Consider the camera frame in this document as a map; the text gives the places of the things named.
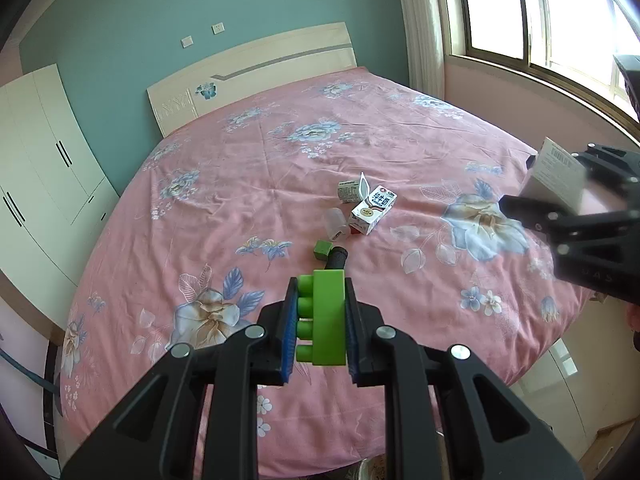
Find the person's right hand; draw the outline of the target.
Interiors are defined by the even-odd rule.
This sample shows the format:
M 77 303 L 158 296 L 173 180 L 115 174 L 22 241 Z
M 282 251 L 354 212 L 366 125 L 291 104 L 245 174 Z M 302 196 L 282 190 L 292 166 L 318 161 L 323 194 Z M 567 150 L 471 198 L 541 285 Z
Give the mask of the person's right hand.
M 640 307 L 636 304 L 627 304 L 627 323 L 634 332 L 634 348 L 640 351 Z

